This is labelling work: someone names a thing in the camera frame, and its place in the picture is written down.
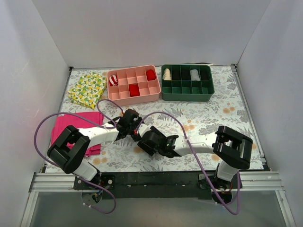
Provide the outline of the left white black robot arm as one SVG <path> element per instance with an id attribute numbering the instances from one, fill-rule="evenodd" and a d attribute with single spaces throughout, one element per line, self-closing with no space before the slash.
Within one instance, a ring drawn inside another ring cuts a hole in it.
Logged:
<path id="1" fill-rule="evenodd" d="M 127 109 L 116 127 L 110 123 L 102 127 L 80 129 L 69 125 L 48 149 L 47 155 L 66 174 L 82 177 L 90 189 L 96 189 L 101 183 L 101 173 L 84 159 L 87 149 L 125 138 L 133 133 L 140 120 L 135 110 Z"/>

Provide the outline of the red white striped rolled sock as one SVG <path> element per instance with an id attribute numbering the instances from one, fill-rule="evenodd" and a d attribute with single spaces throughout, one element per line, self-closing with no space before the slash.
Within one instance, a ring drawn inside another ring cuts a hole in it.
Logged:
<path id="1" fill-rule="evenodd" d="M 108 78 L 108 83 L 111 87 L 118 86 L 117 75 L 112 75 Z"/>

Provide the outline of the red rolled cloth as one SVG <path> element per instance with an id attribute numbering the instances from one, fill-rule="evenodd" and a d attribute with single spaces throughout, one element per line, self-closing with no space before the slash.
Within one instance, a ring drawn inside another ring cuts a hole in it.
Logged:
<path id="1" fill-rule="evenodd" d="M 147 70 L 146 71 L 146 77 L 147 77 L 148 81 L 155 80 L 156 79 L 156 74 L 153 70 Z"/>
<path id="2" fill-rule="evenodd" d="M 140 95 L 138 84 L 129 84 L 130 97 L 136 97 Z"/>

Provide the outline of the red rolled cloth back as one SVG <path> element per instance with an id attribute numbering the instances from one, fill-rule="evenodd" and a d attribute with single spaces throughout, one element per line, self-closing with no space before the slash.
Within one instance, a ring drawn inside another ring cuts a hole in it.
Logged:
<path id="1" fill-rule="evenodd" d="M 155 80 L 156 79 L 156 74 L 153 70 L 147 70 L 146 71 L 146 77 L 147 77 L 148 81 Z"/>

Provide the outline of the lemon print folded cloth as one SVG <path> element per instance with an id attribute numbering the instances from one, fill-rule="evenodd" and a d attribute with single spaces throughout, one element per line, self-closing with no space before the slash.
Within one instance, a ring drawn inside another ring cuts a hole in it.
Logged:
<path id="1" fill-rule="evenodd" d="M 107 87 L 107 79 L 95 72 L 80 76 L 77 84 L 68 91 L 72 103 L 94 109 Z"/>

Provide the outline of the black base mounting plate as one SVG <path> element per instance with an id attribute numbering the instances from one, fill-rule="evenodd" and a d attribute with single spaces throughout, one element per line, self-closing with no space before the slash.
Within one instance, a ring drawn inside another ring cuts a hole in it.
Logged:
<path id="1" fill-rule="evenodd" d="M 93 183 L 106 188 L 117 199 L 213 198 L 201 171 L 108 172 L 96 177 Z"/>

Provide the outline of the magenta folded cloth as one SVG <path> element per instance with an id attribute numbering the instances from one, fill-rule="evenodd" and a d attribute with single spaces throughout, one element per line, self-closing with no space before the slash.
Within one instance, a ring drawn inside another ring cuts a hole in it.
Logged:
<path id="1" fill-rule="evenodd" d="M 103 115 L 99 112 L 82 112 L 76 113 L 77 115 L 84 117 L 94 123 L 103 124 Z M 89 123 L 81 118 L 75 117 L 73 115 L 65 114 L 56 118 L 55 125 L 51 132 L 51 145 L 59 137 L 62 131 L 69 125 L 74 126 L 75 128 L 92 128 L 95 127 L 94 124 Z M 95 145 L 87 149 L 85 157 L 90 157 L 92 155 L 99 155 L 101 153 L 101 145 Z"/>

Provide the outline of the aluminium frame rail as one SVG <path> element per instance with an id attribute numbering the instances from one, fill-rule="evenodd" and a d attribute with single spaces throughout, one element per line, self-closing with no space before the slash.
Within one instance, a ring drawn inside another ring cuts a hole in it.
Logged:
<path id="1" fill-rule="evenodd" d="M 280 175 L 276 171 L 242 171 L 241 190 L 244 191 L 274 191 L 282 211 L 285 224 L 294 227 L 295 222 L 290 211 L 285 188 Z M 88 192 L 94 190 L 79 178 L 64 173 L 34 174 L 29 189 L 29 198 L 21 226 L 28 227 L 34 213 L 36 201 L 41 192 Z"/>

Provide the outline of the grey rolled cloth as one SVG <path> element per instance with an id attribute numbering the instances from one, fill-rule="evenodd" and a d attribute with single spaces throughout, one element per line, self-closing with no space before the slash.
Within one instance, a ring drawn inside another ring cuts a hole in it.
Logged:
<path id="1" fill-rule="evenodd" d="M 200 81 L 199 72 L 197 69 L 191 70 L 190 76 L 192 81 Z"/>

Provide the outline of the green divided organizer box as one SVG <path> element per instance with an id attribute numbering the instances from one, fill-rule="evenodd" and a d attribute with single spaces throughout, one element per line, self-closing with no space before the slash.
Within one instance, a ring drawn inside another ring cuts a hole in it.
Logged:
<path id="1" fill-rule="evenodd" d="M 181 80 L 163 80 L 165 69 L 180 70 Z M 200 81 L 192 81 L 190 71 L 197 69 Z M 211 68 L 198 64 L 165 64 L 161 67 L 162 99 L 165 101 L 208 102 L 215 93 Z"/>

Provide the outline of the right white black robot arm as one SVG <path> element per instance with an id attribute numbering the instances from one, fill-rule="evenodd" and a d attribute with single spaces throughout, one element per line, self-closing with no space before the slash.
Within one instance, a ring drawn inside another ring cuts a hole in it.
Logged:
<path id="1" fill-rule="evenodd" d="M 138 146 L 150 156 L 155 153 L 168 158 L 192 154 L 216 154 L 221 162 L 218 165 L 214 182 L 220 188 L 227 187 L 239 170 L 250 168 L 253 141 L 251 138 L 227 126 L 219 126 L 216 132 L 203 136 L 165 136 L 158 129 L 144 123 L 134 131 L 139 137 Z"/>

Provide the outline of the red rolled cloth front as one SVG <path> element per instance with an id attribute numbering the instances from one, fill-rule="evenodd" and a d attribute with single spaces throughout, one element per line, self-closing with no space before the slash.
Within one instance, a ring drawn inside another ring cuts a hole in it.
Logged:
<path id="1" fill-rule="evenodd" d="M 140 95 L 138 84 L 129 84 L 130 97 L 136 97 Z"/>

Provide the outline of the black rolled cloth left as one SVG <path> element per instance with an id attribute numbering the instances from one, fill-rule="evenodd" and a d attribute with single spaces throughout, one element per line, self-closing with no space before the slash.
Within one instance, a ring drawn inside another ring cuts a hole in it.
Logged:
<path id="1" fill-rule="evenodd" d="M 172 70 L 171 78 L 172 80 L 181 80 L 180 70 Z"/>

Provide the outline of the pink divided organizer box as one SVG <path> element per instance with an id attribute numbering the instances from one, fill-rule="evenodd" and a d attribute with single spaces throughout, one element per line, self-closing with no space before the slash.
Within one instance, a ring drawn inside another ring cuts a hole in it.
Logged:
<path id="1" fill-rule="evenodd" d="M 121 106 L 157 101 L 161 87 L 155 66 L 108 71 L 107 93 L 111 101 Z"/>

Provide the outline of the cream rolled cloth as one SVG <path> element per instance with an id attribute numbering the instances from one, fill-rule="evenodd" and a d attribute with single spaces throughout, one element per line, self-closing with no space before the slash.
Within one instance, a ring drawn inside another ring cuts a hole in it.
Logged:
<path id="1" fill-rule="evenodd" d="M 165 69 L 163 73 L 163 80 L 172 80 L 170 69 Z"/>

